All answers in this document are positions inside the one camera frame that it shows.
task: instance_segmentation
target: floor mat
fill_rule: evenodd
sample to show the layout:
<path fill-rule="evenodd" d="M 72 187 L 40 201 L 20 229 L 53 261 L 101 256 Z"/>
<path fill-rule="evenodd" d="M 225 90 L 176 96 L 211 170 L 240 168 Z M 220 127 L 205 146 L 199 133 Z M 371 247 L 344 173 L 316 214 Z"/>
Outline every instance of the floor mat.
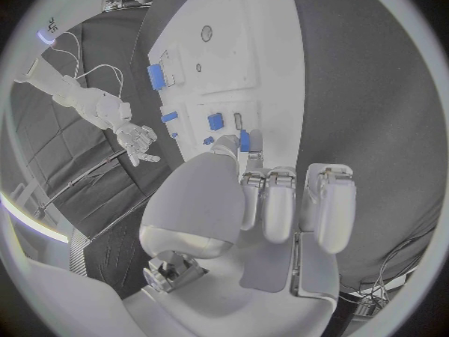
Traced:
<path fill-rule="evenodd" d="M 131 212 L 84 250 L 88 277 L 107 283 L 121 299 L 147 284 L 142 270 L 150 258 L 138 239 L 145 207 L 146 204 Z"/>

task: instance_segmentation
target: blue object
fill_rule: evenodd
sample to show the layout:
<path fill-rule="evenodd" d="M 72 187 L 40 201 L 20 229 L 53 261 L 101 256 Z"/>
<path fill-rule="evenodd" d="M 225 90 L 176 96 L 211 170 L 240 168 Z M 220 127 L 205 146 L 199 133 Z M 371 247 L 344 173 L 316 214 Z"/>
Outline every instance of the blue object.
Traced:
<path fill-rule="evenodd" d="M 249 133 L 246 130 L 240 131 L 240 151 L 249 152 Z"/>
<path fill-rule="evenodd" d="M 209 120 L 209 126 L 212 131 L 220 130 L 225 125 L 223 124 L 222 114 L 207 116 L 207 120 Z"/>
<path fill-rule="evenodd" d="M 214 139 L 212 136 L 209 136 L 207 139 L 204 139 L 203 145 L 209 146 L 214 142 Z"/>
<path fill-rule="evenodd" d="M 161 65 L 150 65 L 147 67 L 147 71 L 153 90 L 160 90 L 165 86 L 164 73 L 162 72 Z"/>
<path fill-rule="evenodd" d="M 173 111 L 173 112 L 170 112 L 167 115 L 163 115 L 161 117 L 161 121 L 165 123 L 165 122 L 169 122 L 171 120 L 174 120 L 175 118 L 177 118 L 177 112 Z"/>

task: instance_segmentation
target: blue block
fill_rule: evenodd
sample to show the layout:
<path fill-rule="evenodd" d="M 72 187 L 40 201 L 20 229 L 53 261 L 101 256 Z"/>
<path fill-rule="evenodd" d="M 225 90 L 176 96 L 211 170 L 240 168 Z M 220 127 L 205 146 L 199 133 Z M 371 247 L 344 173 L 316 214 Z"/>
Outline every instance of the blue block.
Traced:
<path fill-rule="evenodd" d="M 225 125 L 223 124 L 222 114 L 207 116 L 207 120 L 209 120 L 209 126 L 212 131 L 220 130 Z"/>
<path fill-rule="evenodd" d="M 240 131 L 240 151 L 249 152 L 249 133 L 246 130 Z"/>
<path fill-rule="evenodd" d="M 174 120 L 175 118 L 177 118 L 177 112 L 176 112 L 176 111 L 173 111 L 173 112 L 170 112 L 170 113 L 167 114 L 167 115 L 163 115 L 163 116 L 161 117 L 161 121 L 165 123 L 165 122 Z"/>
<path fill-rule="evenodd" d="M 147 71 L 153 90 L 160 90 L 165 86 L 164 73 L 162 72 L 161 65 L 150 65 L 147 67 Z"/>
<path fill-rule="evenodd" d="M 207 139 L 204 139 L 203 145 L 209 146 L 214 142 L 214 139 L 212 136 L 209 136 Z"/>

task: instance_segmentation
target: blue clip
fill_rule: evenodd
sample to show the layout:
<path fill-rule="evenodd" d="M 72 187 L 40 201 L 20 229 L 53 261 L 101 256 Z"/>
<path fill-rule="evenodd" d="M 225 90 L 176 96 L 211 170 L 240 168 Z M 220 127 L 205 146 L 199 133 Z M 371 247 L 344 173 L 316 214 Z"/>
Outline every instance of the blue clip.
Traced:
<path fill-rule="evenodd" d="M 162 121 L 163 123 L 165 123 L 165 122 L 169 122 L 169 121 L 171 121 L 171 120 L 174 120 L 175 118 L 177 118 L 177 112 L 176 112 L 176 111 L 173 111 L 173 112 L 170 112 L 170 113 L 167 114 L 167 115 L 163 115 L 163 116 L 161 117 L 161 121 Z"/>
<path fill-rule="evenodd" d="M 240 151 L 249 152 L 249 133 L 246 130 L 240 131 Z"/>
<path fill-rule="evenodd" d="M 165 87 L 164 73 L 162 72 L 161 65 L 154 64 L 147 67 L 148 76 L 150 77 L 153 90 L 160 90 Z"/>
<path fill-rule="evenodd" d="M 207 139 L 204 139 L 203 145 L 209 146 L 214 142 L 214 139 L 212 136 L 209 136 Z"/>
<path fill-rule="evenodd" d="M 207 120 L 209 120 L 209 126 L 212 131 L 220 130 L 225 125 L 222 114 L 207 116 Z"/>

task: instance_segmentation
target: robotic arm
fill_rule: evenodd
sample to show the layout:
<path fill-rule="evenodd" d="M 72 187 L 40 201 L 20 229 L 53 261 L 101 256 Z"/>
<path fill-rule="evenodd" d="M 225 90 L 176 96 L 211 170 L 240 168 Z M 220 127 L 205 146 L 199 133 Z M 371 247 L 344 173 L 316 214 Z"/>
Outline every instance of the robotic arm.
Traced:
<path fill-rule="evenodd" d="M 117 135 L 118 143 L 126 149 L 133 166 L 140 160 L 160 161 L 160 157 L 145 153 L 157 136 L 151 128 L 130 122 L 129 103 L 98 88 L 82 88 L 76 79 L 62 76 L 42 57 L 36 58 L 28 73 L 17 82 L 28 82 L 52 95 L 56 103 L 73 107 L 81 117 L 100 129 L 111 129 Z"/>

